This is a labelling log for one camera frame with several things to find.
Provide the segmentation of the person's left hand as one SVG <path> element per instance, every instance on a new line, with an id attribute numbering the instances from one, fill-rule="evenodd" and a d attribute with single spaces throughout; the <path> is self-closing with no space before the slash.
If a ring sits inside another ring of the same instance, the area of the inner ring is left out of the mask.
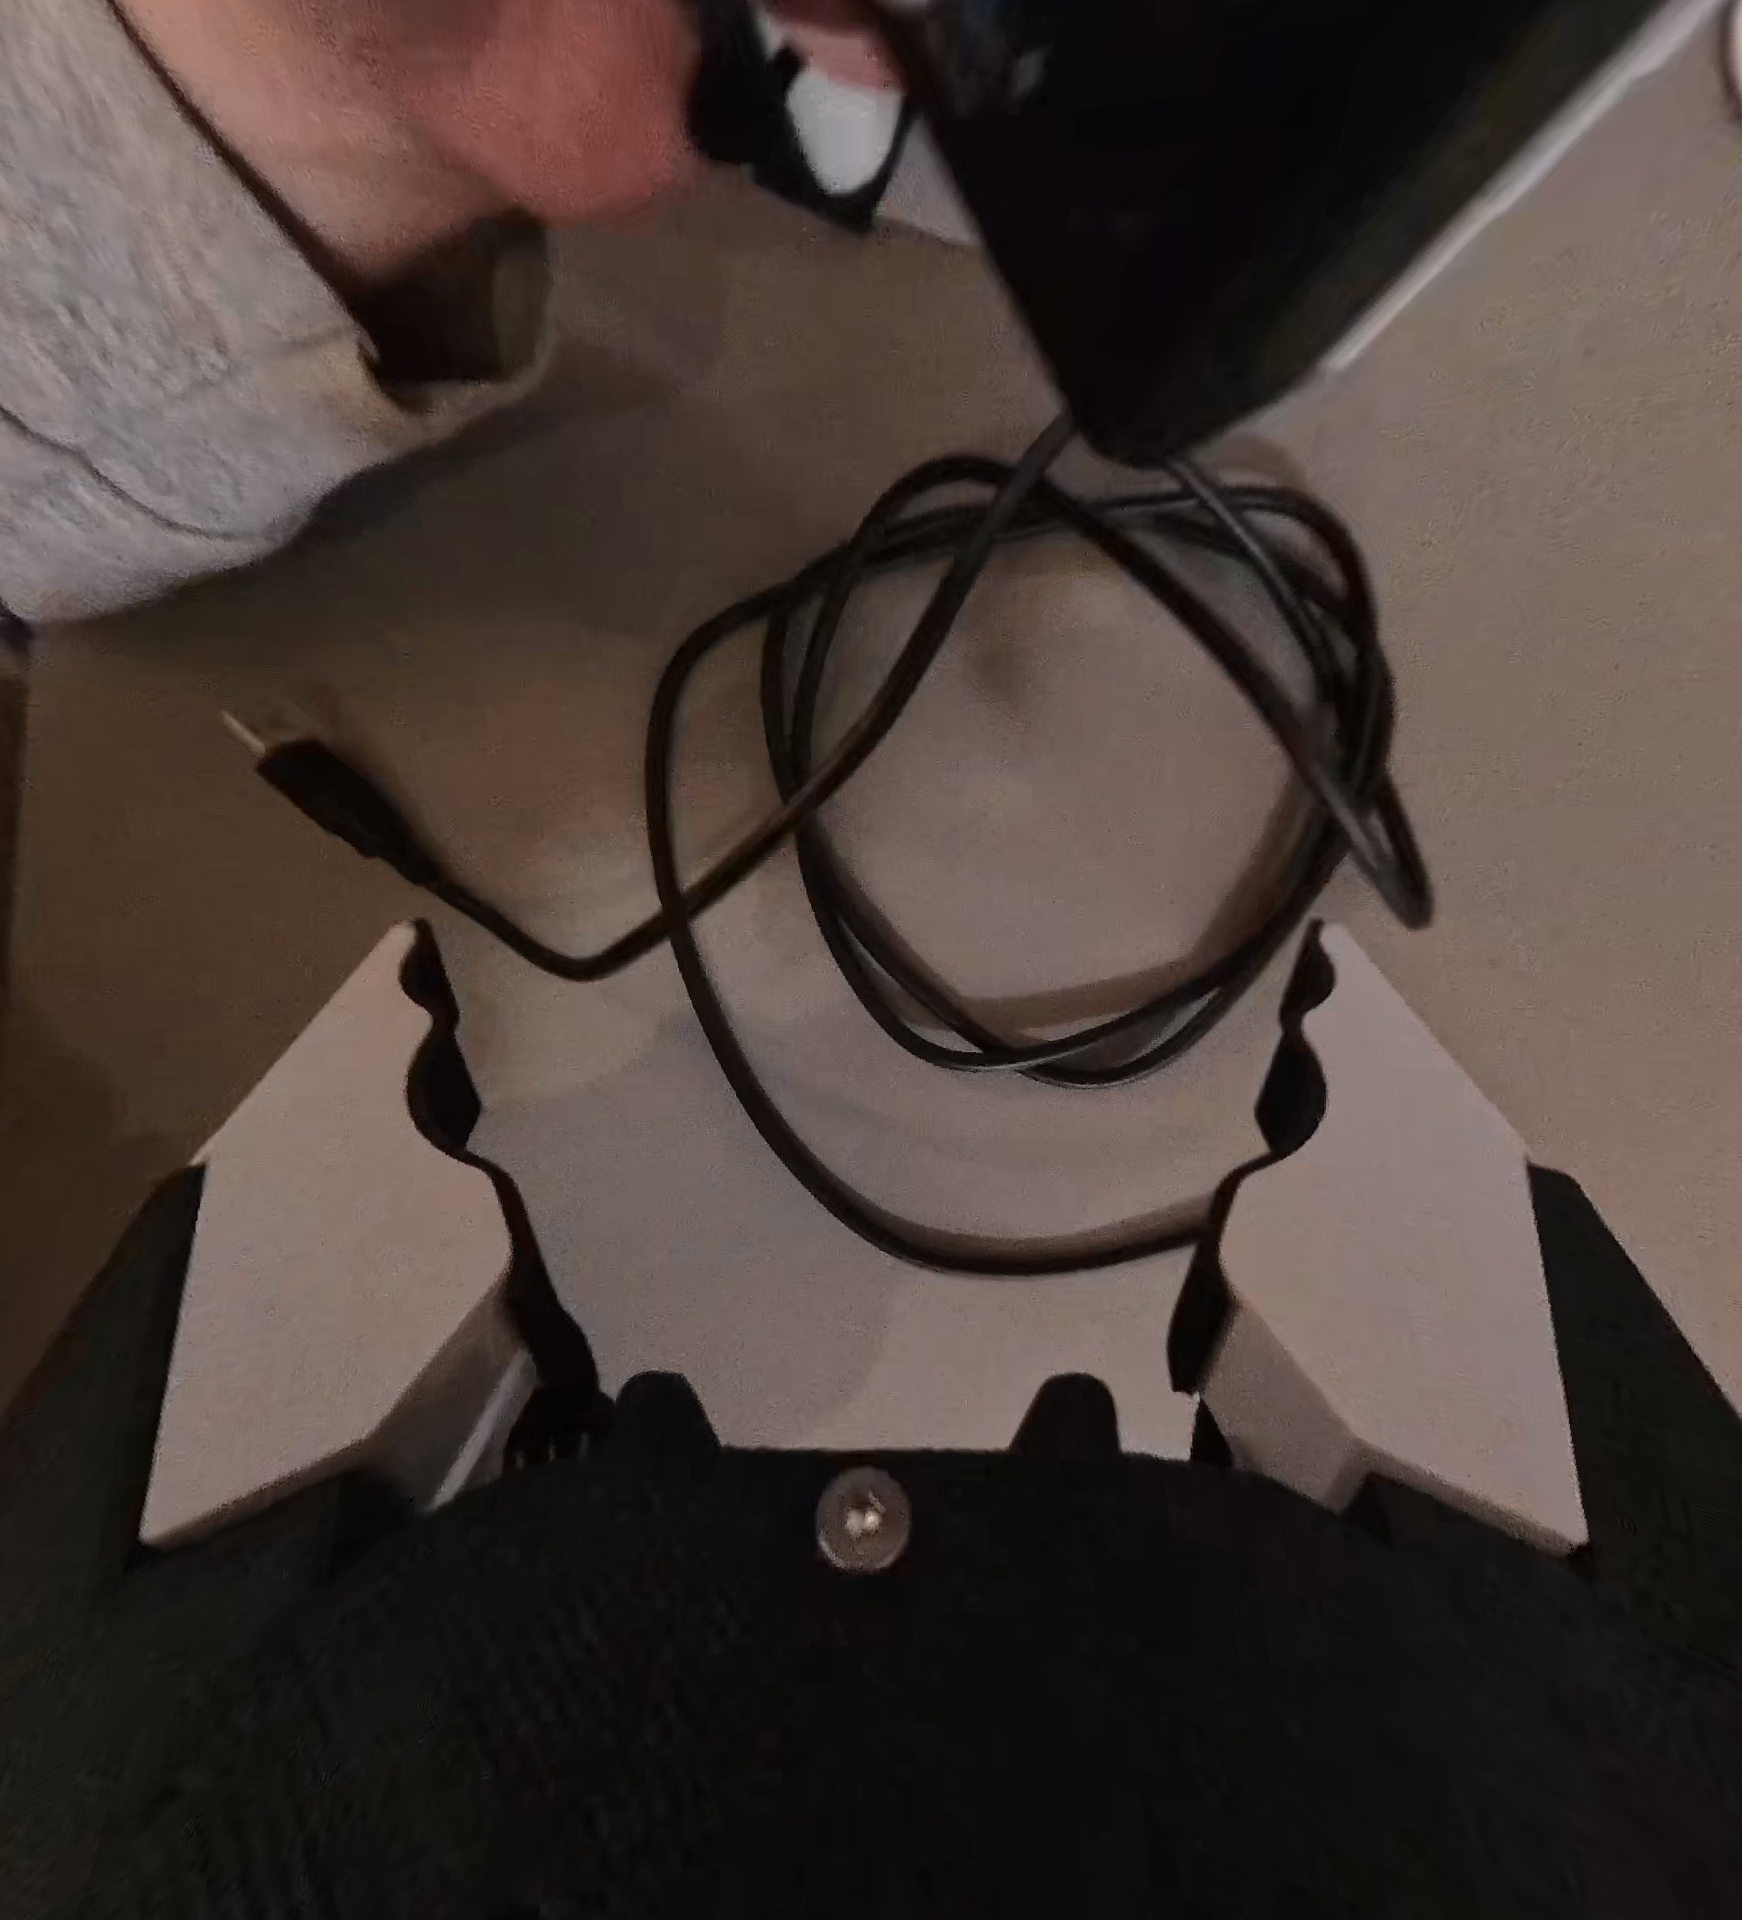
<path id="1" fill-rule="evenodd" d="M 165 82 L 352 291 L 502 214 L 616 218 L 696 162 L 696 3 L 123 1 Z"/>

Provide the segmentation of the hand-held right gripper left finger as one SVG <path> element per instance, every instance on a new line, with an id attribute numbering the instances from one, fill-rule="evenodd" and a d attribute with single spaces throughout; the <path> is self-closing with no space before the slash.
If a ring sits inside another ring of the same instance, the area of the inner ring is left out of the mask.
<path id="1" fill-rule="evenodd" d="M 193 1157 L 145 1544 L 344 1473 L 426 1511 L 597 1433 L 591 1348 L 474 1149 L 457 1024 L 431 926 L 394 925 Z"/>

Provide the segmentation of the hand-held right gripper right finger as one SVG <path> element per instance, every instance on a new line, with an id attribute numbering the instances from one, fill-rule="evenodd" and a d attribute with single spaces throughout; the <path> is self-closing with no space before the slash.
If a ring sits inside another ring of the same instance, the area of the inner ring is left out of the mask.
<path id="1" fill-rule="evenodd" d="M 1253 1121 L 1168 1323 L 1223 1456 L 1336 1512 L 1386 1481 L 1581 1549 L 1525 1145 L 1339 925 L 1297 946 Z"/>

